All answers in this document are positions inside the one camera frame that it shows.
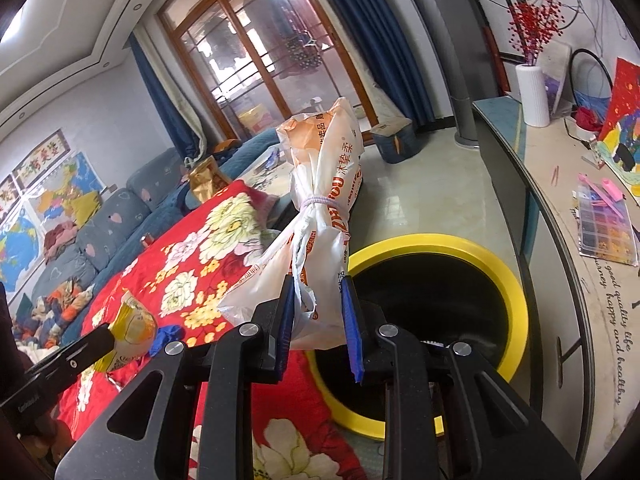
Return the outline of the yellow snack wrapper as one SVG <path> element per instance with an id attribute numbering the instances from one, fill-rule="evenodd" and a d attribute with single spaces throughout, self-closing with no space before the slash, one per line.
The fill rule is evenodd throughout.
<path id="1" fill-rule="evenodd" d="M 98 373 L 114 372 L 145 356 L 155 340 L 157 322 L 131 292 L 125 292 L 108 330 L 114 337 L 114 348 L 93 364 Z"/>

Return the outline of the white orange plastic bag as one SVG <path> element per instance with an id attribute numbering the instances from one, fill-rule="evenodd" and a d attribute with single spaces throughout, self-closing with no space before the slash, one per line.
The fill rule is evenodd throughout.
<path id="1" fill-rule="evenodd" d="M 326 112 L 299 114 L 277 128 L 292 164 L 296 216 L 221 300 L 219 311 L 238 326 L 256 306 L 294 284 L 295 350 L 326 350 L 345 342 L 341 281 L 349 256 L 349 213 L 359 193 L 363 140 L 348 99 Z"/>

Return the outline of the yellow rimmed black trash bin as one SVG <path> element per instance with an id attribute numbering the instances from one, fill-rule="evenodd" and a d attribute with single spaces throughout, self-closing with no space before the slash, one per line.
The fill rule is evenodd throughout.
<path id="1" fill-rule="evenodd" d="M 420 341 L 467 342 L 505 380 L 520 367 L 528 338 L 525 295 L 514 273 L 488 249 L 446 234 L 401 235 L 352 254 L 348 273 L 359 299 L 380 306 L 387 322 Z M 383 439 L 382 382 L 355 382 L 344 346 L 311 351 L 307 358 L 334 422 Z"/>

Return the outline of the blue crumpled plastic bag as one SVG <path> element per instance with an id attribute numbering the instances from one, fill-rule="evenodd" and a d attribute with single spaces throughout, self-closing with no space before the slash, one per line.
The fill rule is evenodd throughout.
<path id="1" fill-rule="evenodd" d="M 149 356 L 151 358 L 156 356 L 157 353 L 161 352 L 170 342 L 182 341 L 185 332 L 184 327 L 177 324 L 160 326 L 149 348 Z"/>

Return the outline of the world map poster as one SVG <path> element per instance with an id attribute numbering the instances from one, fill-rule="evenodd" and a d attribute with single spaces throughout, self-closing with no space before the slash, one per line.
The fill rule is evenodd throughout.
<path id="1" fill-rule="evenodd" d="M 1 283 L 9 297 L 25 285 L 43 259 L 43 232 L 29 204 L 19 202 L 1 222 Z"/>

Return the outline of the framed embroidery picture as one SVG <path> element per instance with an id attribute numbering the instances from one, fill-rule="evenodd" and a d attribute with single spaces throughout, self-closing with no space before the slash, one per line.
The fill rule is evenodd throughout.
<path id="1" fill-rule="evenodd" d="M 26 191 L 69 152 L 70 144 L 61 129 L 50 134 L 12 170 L 18 188 Z"/>
<path id="2" fill-rule="evenodd" d="M 20 199 L 20 192 L 11 176 L 0 183 L 0 221 L 3 221 Z"/>

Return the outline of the gold foil gift bag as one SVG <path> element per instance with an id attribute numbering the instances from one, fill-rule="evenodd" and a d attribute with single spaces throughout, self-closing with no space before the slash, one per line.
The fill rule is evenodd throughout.
<path id="1" fill-rule="evenodd" d="M 198 162 L 190 170 L 188 180 L 192 194 L 201 204 L 231 183 L 231 179 L 220 170 L 213 156 Z"/>

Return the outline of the blue sofa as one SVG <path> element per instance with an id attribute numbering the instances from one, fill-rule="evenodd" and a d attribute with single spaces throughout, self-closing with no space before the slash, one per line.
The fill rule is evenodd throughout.
<path id="1" fill-rule="evenodd" d="M 108 281 L 143 252 L 141 237 L 163 235 L 200 203 L 182 180 L 183 158 L 170 148 L 135 171 L 79 229 L 62 252 L 46 264 L 34 291 L 14 314 L 16 338 L 37 329 L 32 309 L 58 286 L 72 281 L 98 294 Z"/>

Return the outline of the grey coffee table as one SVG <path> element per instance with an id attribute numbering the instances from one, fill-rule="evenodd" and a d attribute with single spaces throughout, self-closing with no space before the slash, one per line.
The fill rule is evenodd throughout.
<path id="1" fill-rule="evenodd" d="M 282 231 L 297 214 L 291 200 L 291 172 L 279 144 L 270 146 L 242 174 L 240 179 L 251 188 L 277 197 L 267 217 L 270 229 Z"/>

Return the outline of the bead organizer box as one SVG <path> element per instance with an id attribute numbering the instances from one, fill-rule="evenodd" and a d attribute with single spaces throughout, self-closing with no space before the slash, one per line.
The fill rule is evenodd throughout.
<path id="1" fill-rule="evenodd" d="M 588 184 L 579 182 L 574 193 L 578 249 L 582 256 L 638 266 L 636 234 L 624 203 L 614 203 L 618 214 Z"/>

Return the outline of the blue left curtain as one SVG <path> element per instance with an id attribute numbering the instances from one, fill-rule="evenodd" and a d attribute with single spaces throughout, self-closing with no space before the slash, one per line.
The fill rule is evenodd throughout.
<path id="1" fill-rule="evenodd" d="M 129 45 L 138 70 L 171 142 L 193 164 L 206 153 L 207 139 L 195 108 L 183 94 L 158 55 L 149 35 L 137 27 Z"/>

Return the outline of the blue curtain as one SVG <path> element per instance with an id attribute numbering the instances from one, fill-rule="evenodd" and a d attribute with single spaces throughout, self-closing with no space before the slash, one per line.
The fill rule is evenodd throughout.
<path id="1" fill-rule="evenodd" d="M 386 0 L 331 0 L 374 81 L 420 131 L 435 116 L 418 63 Z"/>
<path id="2" fill-rule="evenodd" d="M 183 94 L 158 55 L 149 35 L 137 27 L 129 45 L 138 70 L 171 142 L 193 164 L 206 153 L 207 139 L 195 108 Z"/>

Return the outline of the blue storage stool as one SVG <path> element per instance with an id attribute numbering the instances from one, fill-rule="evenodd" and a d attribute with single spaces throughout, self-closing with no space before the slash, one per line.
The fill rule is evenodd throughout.
<path id="1" fill-rule="evenodd" d="M 420 152 L 420 144 L 409 118 L 397 117 L 370 129 L 373 142 L 384 162 L 398 164 Z"/>

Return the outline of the white ribbed vase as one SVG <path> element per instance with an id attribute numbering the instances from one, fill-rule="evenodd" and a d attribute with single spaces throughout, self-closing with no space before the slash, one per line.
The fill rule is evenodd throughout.
<path id="1" fill-rule="evenodd" d="M 524 122 L 535 128 L 550 125 L 550 113 L 544 73 L 539 66 L 521 64 L 515 67 L 520 88 Z"/>

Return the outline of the wooden framed glass door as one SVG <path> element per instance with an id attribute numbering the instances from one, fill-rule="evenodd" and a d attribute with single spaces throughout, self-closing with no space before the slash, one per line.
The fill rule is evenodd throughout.
<path id="1" fill-rule="evenodd" d="M 355 58 L 319 0 L 166 0 L 157 17 L 225 139 L 247 140 L 341 96 L 362 132 L 378 124 Z"/>

